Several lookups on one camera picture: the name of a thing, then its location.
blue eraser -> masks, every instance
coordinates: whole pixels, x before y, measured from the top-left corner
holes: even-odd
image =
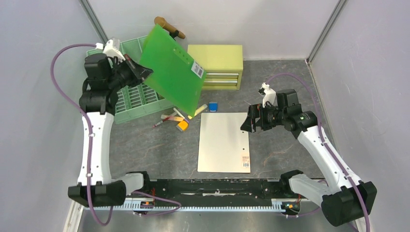
[[[210,112],[216,112],[218,110],[218,103],[216,101],[212,101],[208,105]]]

green basket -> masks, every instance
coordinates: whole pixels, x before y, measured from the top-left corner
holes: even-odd
[[[139,62],[145,38],[146,36],[143,36],[121,42],[119,46],[121,53],[128,54],[135,62]],[[87,51],[87,56],[101,52],[103,51],[99,49],[90,50]],[[136,87],[124,87],[117,94],[118,102],[114,116],[114,121],[117,124],[174,106],[145,84]]]

wall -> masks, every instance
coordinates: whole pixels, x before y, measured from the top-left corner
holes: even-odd
[[[156,16],[186,34],[181,44],[242,44],[246,59],[305,59],[337,0],[89,0],[108,37],[147,35]]]
[[[378,188],[375,231],[408,231],[408,9],[406,0],[349,1],[312,63],[340,154]]]
[[[50,62],[67,45],[99,39],[77,0],[0,5],[0,231],[62,231],[83,134],[81,115],[51,82]],[[79,99],[86,49],[74,50],[57,61],[56,78]]]

green folder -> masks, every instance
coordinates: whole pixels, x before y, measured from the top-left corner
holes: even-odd
[[[144,84],[195,115],[205,70],[158,24],[145,39],[139,63],[154,71]]]

white notebook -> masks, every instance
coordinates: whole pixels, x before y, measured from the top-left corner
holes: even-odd
[[[198,171],[250,173],[249,135],[241,131],[247,113],[202,113]]]

